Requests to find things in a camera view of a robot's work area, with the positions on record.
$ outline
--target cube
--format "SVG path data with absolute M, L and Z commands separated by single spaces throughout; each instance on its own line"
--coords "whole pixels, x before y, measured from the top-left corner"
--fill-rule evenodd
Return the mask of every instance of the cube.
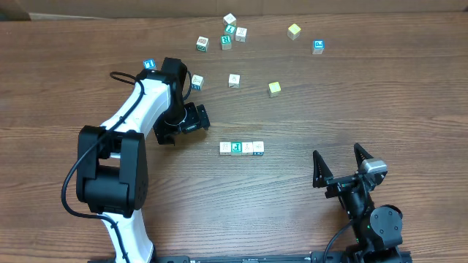
M 219 155 L 231 155 L 231 142 L 219 143 Z
M 231 142 L 231 156 L 242 155 L 242 142 Z
M 224 35 L 228 35 L 229 37 L 234 38 L 235 34 L 235 26 L 227 25 L 226 29 L 224 30 Z
M 314 40 L 314 44 L 312 45 L 312 54 L 319 55 L 322 54 L 325 49 L 325 43 L 323 40 Z
M 205 80 L 203 79 L 202 76 L 193 75 L 193 77 L 192 77 L 192 88 L 197 90 L 197 91 L 201 91 L 204 82 L 205 82 Z
M 270 83 L 268 85 L 268 94 L 270 94 L 270 98 L 273 98 L 274 96 L 278 96 L 280 91 L 281 91 L 281 87 L 279 86 L 278 82 Z
M 253 142 L 242 142 L 242 155 L 253 155 L 254 144 Z
M 253 147 L 254 147 L 254 155 L 255 156 L 262 156 L 263 152 L 265 151 L 265 146 L 263 145 L 263 142 L 253 142 Z
M 240 88 L 241 76 L 236 74 L 229 74 L 229 88 Z
M 235 26 L 237 23 L 237 20 L 235 19 L 233 14 L 229 13 L 224 17 L 223 23 L 225 26 L 227 25 Z
M 208 51 L 208 46 L 210 45 L 210 42 L 208 41 L 208 38 L 206 37 L 198 37 L 197 41 L 197 49 L 199 51 L 207 52 Z
M 156 69 L 156 63 L 154 62 L 154 59 L 148 59 L 143 62 L 143 66 L 145 69 Z
M 287 36 L 292 40 L 297 39 L 299 34 L 301 34 L 301 28 L 296 24 L 293 24 L 287 29 Z
M 235 32 L 235 40 L 245 42 L 247 38 L 247 28 L 237 28 Z
M 228 35 L 224 35 L 221 37 L 221 49 L 229 50 L 233 48 L 233 44 L 231 43 L 231 37 Z

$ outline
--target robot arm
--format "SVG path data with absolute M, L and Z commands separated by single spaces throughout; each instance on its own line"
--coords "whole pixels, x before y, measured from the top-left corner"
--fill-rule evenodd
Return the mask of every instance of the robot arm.
M 85 126 L 78 137 L 78 158 L 84 156 L 77 171 L 77 197 L 88 204 L 92 213 L 117 223 L 122 243 L 131 263 L 148 263 L 154 246 L 143 223 L 141 207 L 148 192 L 148 167 L 145 139 L 154 128 L 159 144 L 174 143 L 173 135 L 208 129 L 208 115 L 203 105 L 184 104 L 183 84 L 187 68 L 179 59 L 166 58 L 160 71 L 144 69 L 135 89 L 117 113 L 100 127 Z M 124 122 L 115 126 L 135 107 Z M 96 147 L 85 152 L 106 135 Z M 119 167 L 99 164 L 100 159 L 118 158 Z M 115 262 L 125 262 L 117 234 L 108 221 L 102 220 L 116 249 Z

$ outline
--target wood grain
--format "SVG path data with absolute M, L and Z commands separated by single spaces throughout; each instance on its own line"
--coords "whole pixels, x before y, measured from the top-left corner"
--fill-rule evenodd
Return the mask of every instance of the wood grain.
M 286 36 L 297 23 L 299 39 Z M 144 206 L 159 255 L 306 254 L 347 219 L 312 188 L 312 151 L 336 175 L 352 145 L 384 158 L 376 205 L 404 212 L 415 262 L 468 261 L 468 16 L 306 15 L 239 19 L 247 43 L 221 51 L 220 18 L 0 23 L 0 262 L 85 262 L 112 256 L 101 222 L 73 218 L 60 189 L 80 129 L 100 125 L 132 87 L 142 60 L 180 58 L 202 75 L 192 92 L 208 132 L 146 143 Z M 207 53 L 195 50 L 209 37 Z M 313 39 L 325 52 L 313 56 Z M 228 88 L 229 74 L 241 89 Z M 282 92 L 268 97 L 268 84 Z M 263 140 L 260 158 L 219 156 L 224 140 Z M 69 186 L 72 207 L 86 212 Z M 352 233 L 333 249 L 353 242 Z

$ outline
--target black cable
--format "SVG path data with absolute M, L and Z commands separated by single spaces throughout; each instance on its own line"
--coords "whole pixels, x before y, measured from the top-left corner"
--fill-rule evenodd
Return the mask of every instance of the black cable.
M 189 90 L 187 91 L 187 94 L 185 94 L 185 96 L 184 96 L 184 101 L 189 98 L 190 91 L 192 91 L 192 73 L 190 73 L 190 71 L 187 70 L 187 74 L 189 75 L 190 86 L 189 86 Z
M 336 238 L 338 238 L 339 235 L 341 235 L 344 231 L 346 231 L 346 229 L 350 228 L 350 226 L 352 226 L 354 224 L 355 220 L 351 220 L 350 222 L 348 222 L 348 224 L 346 224 L 346 226 L 343 226 L 342 229 L 340 229 L 330 240 L 330 242 L 328 242 L 328 245 L 327 245 L 327 248 L 325 249 L 325 252 L 323 253 L 323 263 L 327 263 L 327 254 L 328 254 L 328 251 L 330 250 L 331 246 L 333 245 L 333 242 L 335 242 Z
M 328 254 L 328 251 L 330 250 L 331 246 L 333 245 L 333 243 L 335 242 L 336 238 L 338 238 L 339 235 L 341 235 L 344 231 L 346 231 L 346 229 L 350 228 L 350 226 L 352 226 L 357 220 L 360 220 L 362 217 L 365 216 L 366 214 L 366 211 L 367 211 L 367 208 L 369 208 L 369 204 L 367 202 L 367 196 L 369 195 L 368 191 L 367 191 L 367 188 L 366 188 L 366 184 L 364 183 L 364 180 L 363 178 L 360 178 L 359 181 L 361 182 L 361 186 L 362 186 L 362 189 L 364 191 L 364 210 L 363 210 L 363 213 L 361 216 L 359 216 L 358 218 L 355 218 L 355 219 L 352 219 L 350 220 L 350 222 L 346 225 L 346 226 L 343 226 L 342 229 L 340 229 L 330 240 L 330 242 L 328 242 L 328 245 L 327 247 L 325 248 L 325 251 L 323 252 L 323 259 L 322 259 L 322 262 L 323 263 L 327 263 L 327 254 Z
M 133 79 L 134 82 L 132 83 L 131 81 L 123 80 L 120 77 L 115 77 L 116 75 L 128 77 L 130 79 Z M 84 160 L 84 158 L 93 149 L 95 149 L 95 147 L 98 146 L 98 144 L 100 144 L 109 135 L 109 133 L 115 131 L 125 121 L 125 119 L 128 118 L 130 113 L 132 113 L 132 111 L 138 106 L 138 103 L 140 103 L 141 99 L 143 98 L 143 95 L 145 94 L 145 87 L 143 86 L 143 83 L 141 83 L 141 81 L 139 79 L 137 79 L 136 77 L 134 77 L 134 76 L 131 76 L 131 75 L 128 75 L 128 74 L 122 73 L 122 72 L 111 72 L 110 77 L 113 78 L 114 80 L 119 80 L 121 82 L 129 83 L 129 84 L 132 84 L 132 85 L 134 85 L 135 83 L 140 84 L 140 87 L 141 87 L 140 95 L 138 96 L 135 103 L 129 108 L 129 110 L 127 110 L 127 112 L 123 116 L 120 117 L 120 119 L 117 121 L 117 123 L 114 124 L 114 126 L 112 126 L 110 129 L 108 129 L 88 150 L 86 150 L 86 152 L 75 162 L 75 164 L 73 164 L 72 169 L 70 169 L 70 171 L 68 172 L 68 175 L 65 177 L 64 185 L 61 188 L 61 203 L 64 206 L 65 210 L 68 213 L 70 213 L 72 216 L 77 216 L 77 217 L 81 217 L 81 218 L 100 219 L 100 220 L 104 220 L 104 221 L 109 222 L 110 223 L 110 228 L 114 229 L 114 231 L 116 232 L 118 245 L 120 246 L 120 249 L 122 251 L 122 255 L 123 255 L 123 258 L 125 259 L 125 262 L 130 263 L 130 259 L 129 259 L 129 257 L 127 255 L 127 252 L 125 251 L 124 243 L 122 241 L 122 236 L 120 234 L 120 231 L 118 230 L 117 223 L 113 219 L 108 218 L 107 216 L 90 215 L 90 214 L 84 214 L 84 213 L 76 212 L 67 203 L 67 186 L 68 186 L 68 183 L 70 182 L 70 180 L 72 179 L 72 176 L 75 173 L 78 166 L 81 164 L 81 162 Z

